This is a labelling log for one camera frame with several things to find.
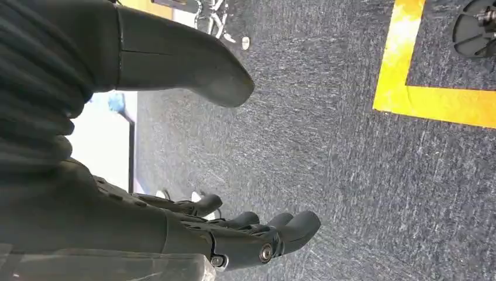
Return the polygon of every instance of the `black prosthetic hand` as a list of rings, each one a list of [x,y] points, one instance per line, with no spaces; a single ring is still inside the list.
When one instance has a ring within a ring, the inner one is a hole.
[[[206,196],[197,203],[174,203],[144,194],[134,196],[155,207],[173,210],[186,228],[207,233],[212,238],[210,260],[219,270],[262,265],[272,258],[295,252],[308,243],[321,226],[319,218],[309,211],[296,217],[282,213],[267,225],[260,224],[258,215],[252,212],[243,213],[233,220],[206,221],[194,217],[205,216],[222,205],[221,199],[215,195]]]

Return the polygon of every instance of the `robotic hand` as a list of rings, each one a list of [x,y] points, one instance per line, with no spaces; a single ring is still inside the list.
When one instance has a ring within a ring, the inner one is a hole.
[[[2,0],[0,32],[0,244],[14,253],[191,253],[232,270],[297,251],[321,226],[312,212],[205,221],[220,198],[128,194],[70,159],[63,136],[94,92],[181,87],[243,104],[254,84],[214,37],[108,0]]]

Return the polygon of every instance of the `yellow tape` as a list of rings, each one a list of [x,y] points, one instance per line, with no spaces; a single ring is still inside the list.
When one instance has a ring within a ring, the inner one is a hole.
[[[425,0],[395,2],[374,109],[496,128],[496,92],[406,85],[424,4]]]

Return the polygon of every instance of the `metal screw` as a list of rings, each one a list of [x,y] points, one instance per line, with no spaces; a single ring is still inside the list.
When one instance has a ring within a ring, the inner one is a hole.
[[[270,244],[265,244],[260,251],[260,260],[263,263],[267,263],[272,259],[272,246]]]
[[[210,263],[212,264],[212,266],[218,268],[224,264],[224,258],[221,256],[214,256]]]

